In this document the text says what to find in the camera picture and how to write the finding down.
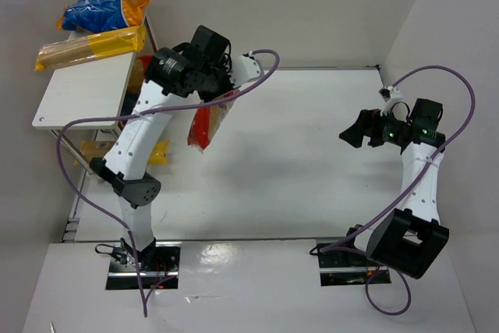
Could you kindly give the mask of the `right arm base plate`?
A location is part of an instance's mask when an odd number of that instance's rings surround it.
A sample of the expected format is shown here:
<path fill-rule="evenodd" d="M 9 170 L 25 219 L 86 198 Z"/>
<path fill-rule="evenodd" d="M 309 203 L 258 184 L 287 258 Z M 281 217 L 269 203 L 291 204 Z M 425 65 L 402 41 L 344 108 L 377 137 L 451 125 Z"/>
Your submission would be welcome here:
<path fill-rule="evenodd" d="M 372 275 L 376 275 L 371 285 L 391 284 L 389 270 L 365 256 L 348 251 L 331 251 L 322 253 L 320 250 L 338 238 L 318 239 L 315 247 L 309 254 L 317 258 L 320 284 L 322 286 L 347 286 L 347 285 L 365 285 L 366 281 Z"/>

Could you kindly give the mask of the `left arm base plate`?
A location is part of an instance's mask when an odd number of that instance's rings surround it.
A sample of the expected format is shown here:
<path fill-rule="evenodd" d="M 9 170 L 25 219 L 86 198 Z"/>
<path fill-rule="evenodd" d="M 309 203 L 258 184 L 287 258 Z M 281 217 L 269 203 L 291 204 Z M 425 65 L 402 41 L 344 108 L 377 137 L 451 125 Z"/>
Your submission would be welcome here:
<path fill-rule="evenodd" d="M 138 289 L 135 260 L 118 243 L 99 243 L 95 253 L 109 257 L 105 288 L 111 291 Z M 159 289 L 177 289 L 179 283 L 180 242 L 157 242 L 154 255 L 147 264 L 140 264 L 144 289 L 160 283 Z"/>

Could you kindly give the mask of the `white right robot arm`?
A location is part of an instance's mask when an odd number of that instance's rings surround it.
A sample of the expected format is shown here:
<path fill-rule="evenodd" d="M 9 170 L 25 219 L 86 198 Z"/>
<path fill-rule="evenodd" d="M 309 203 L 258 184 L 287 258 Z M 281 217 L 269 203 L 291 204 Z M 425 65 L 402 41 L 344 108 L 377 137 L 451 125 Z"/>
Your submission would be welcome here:
<path fill-rule="evenodd" d="M 354 124 L 339 135 L 355 148 L 361 147 L 364 139 L 371 147 L 390 143 L 400 148 L 401 196 L 371 232 L 366 255 L 414 279 L 426 273 L 449 238 L 436 203 L 446 140 L 437 130 L 442 115 L 441 103 L 419 98 L 405 121 L 379 109 L 363 109 Z"/>

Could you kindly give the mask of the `red fusilli pasta bag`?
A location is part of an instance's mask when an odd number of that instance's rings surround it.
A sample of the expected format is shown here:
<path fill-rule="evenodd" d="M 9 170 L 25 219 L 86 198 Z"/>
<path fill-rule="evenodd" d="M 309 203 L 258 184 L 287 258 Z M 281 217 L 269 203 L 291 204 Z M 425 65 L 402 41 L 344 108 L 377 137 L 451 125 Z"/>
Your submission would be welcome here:
<path fill-rule="evenodd" d="M 187 144 L 203 153 L 211 144 L 225 117 L 228 115 L 234 100 L 221 104 L 198 108 L 191 122 Z"/>

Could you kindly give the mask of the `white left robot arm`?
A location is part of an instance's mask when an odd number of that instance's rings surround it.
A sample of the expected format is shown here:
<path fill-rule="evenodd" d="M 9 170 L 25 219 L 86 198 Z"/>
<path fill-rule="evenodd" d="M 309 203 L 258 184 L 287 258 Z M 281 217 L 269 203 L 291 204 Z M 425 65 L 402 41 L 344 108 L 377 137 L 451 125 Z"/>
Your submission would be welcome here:
<path fill-rule="evenodd" d="M 232 59 L 230 51 L 230 41 L 205 26 L 197 27 L 191 41 L 157 50 L 144 73 L 133 119 L 126 121 L 111 150 L 90 162 L 119 198 L 125 223 L 122 248 L 140 264 L 148 262 L 156 248 L 151 204 L 161 189 L 147 173 L 147 162 L 172 118 L 157 109 L 184 105 L 191 94 L 207 103 L 260 75 L 254 59 Z"/>

